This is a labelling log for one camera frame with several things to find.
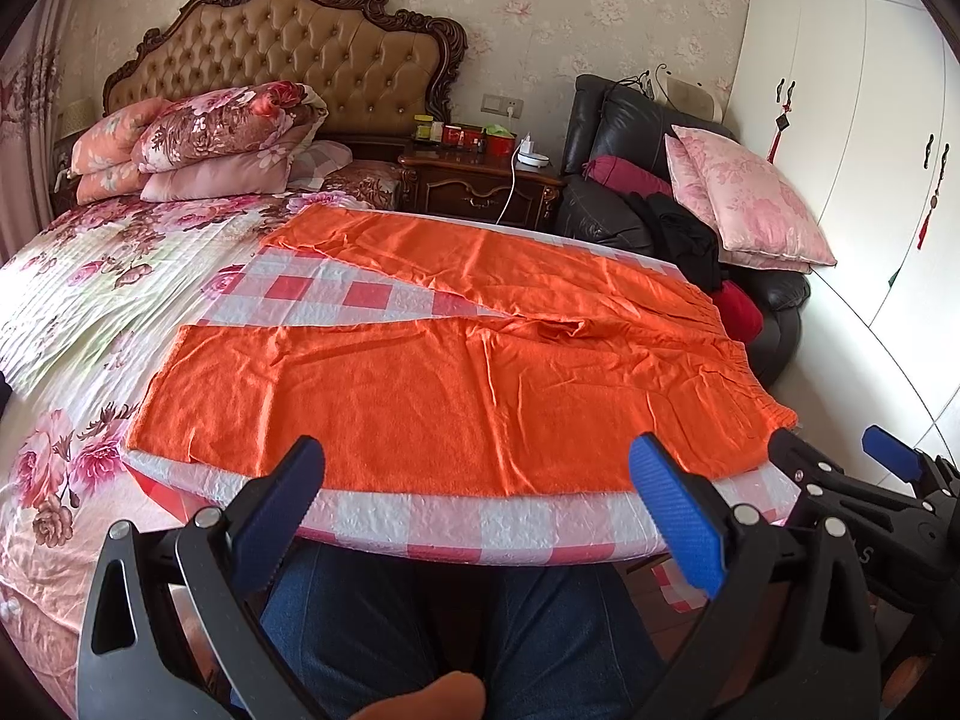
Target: black leather recliner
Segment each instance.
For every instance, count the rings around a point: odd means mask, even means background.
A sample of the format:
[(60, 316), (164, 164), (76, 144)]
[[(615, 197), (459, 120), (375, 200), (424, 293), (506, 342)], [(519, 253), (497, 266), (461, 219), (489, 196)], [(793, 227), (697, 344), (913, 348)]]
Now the black leather recliner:
[[(579, 76), (560, 165), (568, 183), (553, 231), (652, 256), (650, 231), (640, 217), (619, 194), (582, 177), (582, 171), (590, 159), (612, 155), (669, 181), (664, 134), (672, 135), (674, 124), (733, 138), (722, 124), (658, 105), (637, 89), (599, 76)], [(800, 343), (800, 306), (809, 298), (810, 286), (794, 271), (728, 269), (763, 313), (763, 330), (747, 345), (747, 357), (760, 384), (769, 389)]]

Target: drawer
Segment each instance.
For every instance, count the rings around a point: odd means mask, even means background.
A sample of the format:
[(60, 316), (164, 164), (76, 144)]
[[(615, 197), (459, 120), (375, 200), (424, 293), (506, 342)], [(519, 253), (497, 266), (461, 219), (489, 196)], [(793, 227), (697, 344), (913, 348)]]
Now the drawer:
[[(429, 170), (421, 175), (418, 210), (423, 214), (496, 221), (510, 194), (510, 181), (454, 170)], [(517, 189), (504, 215), (504, 223), (533, 229), (538, 219), (542, 187), (517, 181)]]

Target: white wall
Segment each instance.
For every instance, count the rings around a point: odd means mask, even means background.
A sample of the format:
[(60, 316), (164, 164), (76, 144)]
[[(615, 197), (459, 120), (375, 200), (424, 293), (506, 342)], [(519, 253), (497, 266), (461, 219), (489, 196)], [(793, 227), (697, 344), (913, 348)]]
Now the white wall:
[[(134, 56), (143, 33), (166, 28), (187, 0), (76, 0), (62, 53), (61, 104), (99, 101), (106, 77)], [(522, 98), (515, 129), (531, 130), (539, 151), (563, 146), (573, 79), (639, 74), (661, 61), (726, 101), (748, 0), (390, 0), (459, 20), (469, 51), (453, 86), (456, 119), (506, 124), (480, 113), (483, 93)]]

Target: leather armrest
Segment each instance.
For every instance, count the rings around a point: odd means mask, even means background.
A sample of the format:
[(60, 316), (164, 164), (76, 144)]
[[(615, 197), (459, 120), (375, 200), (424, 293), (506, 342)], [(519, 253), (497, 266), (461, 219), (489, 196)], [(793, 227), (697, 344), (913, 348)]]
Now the leather armrest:
[(796, 308), (765, 314), (760, 335), (747, 344), (750, 369), (763, 389), (770, 391), (800, 345), (800, 310)]
[(800, 308), (810, 297), (806, 276), (797, 271), (755, 271), (731, 266), (730, 277), (754, 303), (768, 311)]
[(554, 233), (592, 244), (653, 255), (653, 239), (640, 217), (615, 191), (579, 175), (560, 193)]

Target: white cable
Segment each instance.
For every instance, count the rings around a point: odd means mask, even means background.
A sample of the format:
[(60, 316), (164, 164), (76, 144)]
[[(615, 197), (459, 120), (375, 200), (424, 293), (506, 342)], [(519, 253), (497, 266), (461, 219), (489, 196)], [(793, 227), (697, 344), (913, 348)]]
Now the white cable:
[(514, 189), (517, 186), (517, 153), (520, 151), (521, 146), (523, 146), (523, 141), (517, 144), (517, 148), (514, 149), (514, 153), (510, 156), (510, 194), (507, 195), (507, 201), (503, 204), (503, 210), (496, 218), (497, 224), (503, 220), (503, 215), (507, 213), (507, 206), (510, 205), (510, 199), (514, 196)]

